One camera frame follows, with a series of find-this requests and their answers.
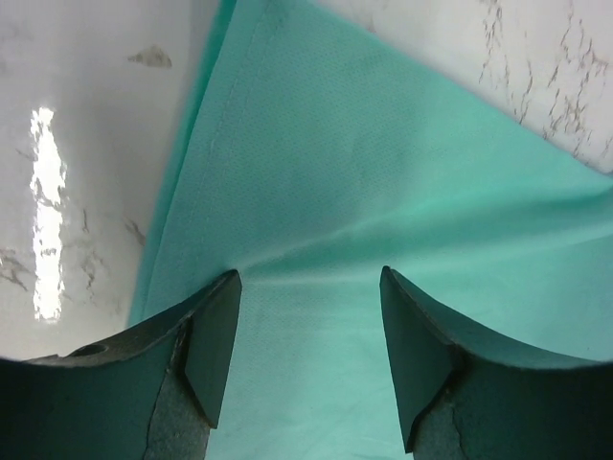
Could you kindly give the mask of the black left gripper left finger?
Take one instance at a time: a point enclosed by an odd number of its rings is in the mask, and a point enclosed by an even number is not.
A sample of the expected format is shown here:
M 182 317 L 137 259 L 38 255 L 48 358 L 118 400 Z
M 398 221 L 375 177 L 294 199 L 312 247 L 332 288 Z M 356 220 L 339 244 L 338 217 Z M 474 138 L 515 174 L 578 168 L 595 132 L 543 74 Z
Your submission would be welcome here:
M 1 362 L 5 459 L 202 459 L 220 416 L 241 296 L 228 271 L 67 356 Z

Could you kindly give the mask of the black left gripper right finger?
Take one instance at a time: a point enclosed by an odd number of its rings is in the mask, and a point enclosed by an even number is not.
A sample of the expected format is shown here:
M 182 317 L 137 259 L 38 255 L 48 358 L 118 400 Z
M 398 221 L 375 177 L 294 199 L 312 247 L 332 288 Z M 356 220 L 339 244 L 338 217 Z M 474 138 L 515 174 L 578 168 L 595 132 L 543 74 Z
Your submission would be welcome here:
M 612 366 L 537 348 L 384 267 L 380 303 L 405 451 L 416 459 L 608 459 Z

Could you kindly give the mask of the teal t shirt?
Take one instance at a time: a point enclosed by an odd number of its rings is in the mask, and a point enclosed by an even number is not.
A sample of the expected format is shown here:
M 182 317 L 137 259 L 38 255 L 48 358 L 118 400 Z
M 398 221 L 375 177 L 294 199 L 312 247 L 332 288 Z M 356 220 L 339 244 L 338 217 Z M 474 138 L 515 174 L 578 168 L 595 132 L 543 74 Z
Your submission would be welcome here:
M 226 1 L 131 313 L 236 269 L 211 459 L 399 459 L 389 266 L 535 346 L 612 356 L 612 180 L 311 1 Z

